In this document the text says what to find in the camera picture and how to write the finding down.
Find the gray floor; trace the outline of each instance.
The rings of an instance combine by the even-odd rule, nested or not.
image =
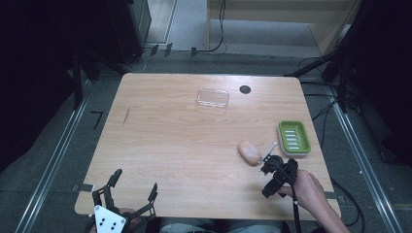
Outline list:
[[[208,49],[207,1],[178,0],[166,44],[172,50]],[[211,20],[210,49],[221,40],[218,20]],[[307,23],[225,20],[223,45],[215,53],[316,57],[320,55]]]
[[[179,15],[175,16],[175,23],[178,22],[178,17]],[[174,24],[174,26],[175,29],[171,31],[169,42],[173,41],[173,49],[176,50],[182,42],[177,39],[177,35],[182,35],[183,29],[176,29],[178,28],[177,24]],[[183,47],[188,45],[189,48],[200,48],[203,43],[200,40],[189,38],[189,36],[186,36],[185,40],[192,40],[192,42],[181,43]],[[310,37],[303,37],[301,40],[299,42],[301,45],[312,47],[310,45],[313,45],[313,39]],[[239,45],[242,45],[239,47],[245,47],[245,44],[239,43]],[[199,53],[191,57],[189,52],[179,51],[172,51],[168,56],[164,56],[163,50],[153,56],[146,53],[144,60],[136,61],[128,68],[145,73],[278,76],[297,70],[300,61],[304,58],[317,56],[312,49],[301,50],[302,53],[299,53],[298,47],[291,47],[290,52],[283,50],[278,54],[250,54],[241,49],[229,52],[230,42],[227,41],[226,45],[225,54]],[[311,59],[305,60],[300,66],[310,61]],[[310,75],[310,77],[302,77],[302,80],[318,80],[320,72],[314,70]],[[90,93],[77,128],[71,137],[67,150],[63,153],[61,161],[56,164],[55,177],[44,202],[40,202],[41,208],[38,213],[34,214],[36,217],[32,225],[27,228],[31,229],[31,232],[80,232],[85,228],[87,216],[79,216],[74,212],[78,193],[71,191],[71,187],[73,184],[81,183],[84,180],[89,161],[93,156],[120,80],[120,75],[107,68],[102,68],[102,77],[99,81],[91,82]],[[324,85],[302,83],[302,88],[305,94],[328,93],[327,87]],[[307,96],[306,100],[312,117],[330,103],[329,98],[324,96]],[[73,104],[74,98],[71,96],[44,129],[33,148],[2,172],[0,176],[0,232],[14,232],[17,229],[27,205],[30,204],[30,197],[47,169],[60,136],[73,114]],[[100,123],[95,129],[93,127],[97,121],[97,115],[91,111],[104,112]],[[408,184],[412,176],[412,169],[402,164],[390,165],[383,162],[380,158],[380,150],[371,137],[363,118],[352,109],[349,109],[347,117],[357,132],[360,144],[379,184],[382,186],[383,192],[388,196],[390,205],[394,207],[400,225],[404,232],[410,231],[412,221],[409,193],[411,193],[412,188]],[[350,191],[360,204],[365,216],[365,232],[389,231],[377,207],[379,203],[372,195],[373,190],[368,185],[366,176],[361,172],[362,166],[359,165],[356,154],[348,143],[341,122],[338,120],[338,114],[334,110],[330,110],[326,121],[324,119],[325,116],[321,116],[314,120],[314,124],[319,140],[321,141],[324,138],[323,153],[330,176]],[[338,188],[335,188],[335,190],[340,197],[339,204],[343,220],[346,223],[352,222],[357,214],[355,206],[348,198],[345,198],[342,191]],[[293,229],[293,222],[290,221],[288,224]],[[312,221],[302,222],[302,226],[303,232],[310,232],[316,228],[315,223]],[[360,230],[360,222],[351,226],[352,232],[359,232]]]

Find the green tray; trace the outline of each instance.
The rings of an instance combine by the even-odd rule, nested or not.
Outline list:
[[[278,127],[282,152],[288,156],[305,156],[310,151],[310,143],[305,125],[300,121],[284,120]]]

